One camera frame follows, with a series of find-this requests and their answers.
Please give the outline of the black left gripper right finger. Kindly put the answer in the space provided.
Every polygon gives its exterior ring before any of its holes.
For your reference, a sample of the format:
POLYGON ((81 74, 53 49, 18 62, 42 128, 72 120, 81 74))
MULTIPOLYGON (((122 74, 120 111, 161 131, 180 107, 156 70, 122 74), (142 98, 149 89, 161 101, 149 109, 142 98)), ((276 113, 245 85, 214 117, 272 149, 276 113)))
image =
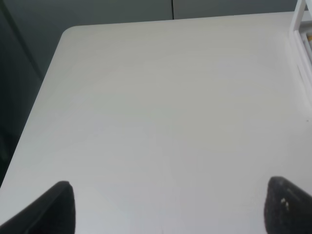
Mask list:
POLYGON ((268 234, 310 234, 312 196, 281 176, 270 178, 264 205, 268 234))

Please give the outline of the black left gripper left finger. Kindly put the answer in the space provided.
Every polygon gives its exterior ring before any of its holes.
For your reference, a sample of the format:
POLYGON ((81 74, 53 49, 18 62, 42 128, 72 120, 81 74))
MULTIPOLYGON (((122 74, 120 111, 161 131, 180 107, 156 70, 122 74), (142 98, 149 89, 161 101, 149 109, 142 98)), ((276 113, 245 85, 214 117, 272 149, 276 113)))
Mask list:
POLYGON ((2 234, 73 234, 75 229, 75 197, 68 181, 59 181, 0 226, 2 234))

